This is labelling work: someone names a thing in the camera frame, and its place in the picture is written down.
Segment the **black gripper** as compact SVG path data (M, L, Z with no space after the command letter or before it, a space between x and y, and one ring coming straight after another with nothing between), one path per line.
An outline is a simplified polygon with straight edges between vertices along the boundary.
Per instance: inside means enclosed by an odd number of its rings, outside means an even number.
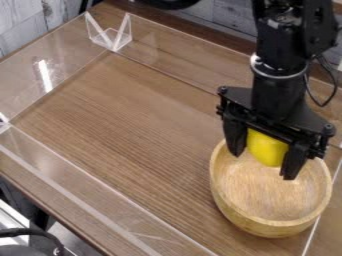
M274 68L259 57L251 59L251 88L218 88L220 104L216 113L223 121L228 151L239 157L246 148L247 130L252 129L289 145L280 176L294 180L307 161L322 158L335 127L309 108L311 95L309 63Z

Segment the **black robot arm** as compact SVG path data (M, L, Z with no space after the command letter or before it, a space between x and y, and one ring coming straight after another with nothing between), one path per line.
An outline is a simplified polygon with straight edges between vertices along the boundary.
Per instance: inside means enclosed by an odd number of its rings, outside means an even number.
M251 130L289 146L279 175L293 180L306 162L325 156L337 132L307 102L313 99L309 67L337 45L339 24L331 0L252 0L252 14L252 86L218 88L216 114L234 156L242 155Z

